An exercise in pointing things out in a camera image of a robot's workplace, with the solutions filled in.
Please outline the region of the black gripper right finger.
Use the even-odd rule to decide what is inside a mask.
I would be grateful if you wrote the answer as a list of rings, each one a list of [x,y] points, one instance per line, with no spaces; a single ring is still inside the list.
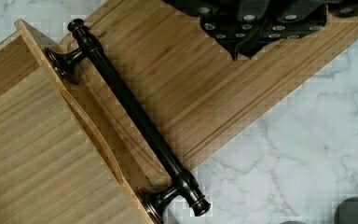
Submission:
[[[322,30],[327,13],[338,18],[358,16],[358,0],[239,0],[239,54],[253,57],[279,39],[297,39]]]

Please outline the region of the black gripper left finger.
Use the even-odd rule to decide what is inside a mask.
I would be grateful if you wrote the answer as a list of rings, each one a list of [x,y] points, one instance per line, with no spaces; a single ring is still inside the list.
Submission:
[[[262,36],[270,0],[162,0],[191,17],[224,48],[233,61],[252,58],[269,42]]]

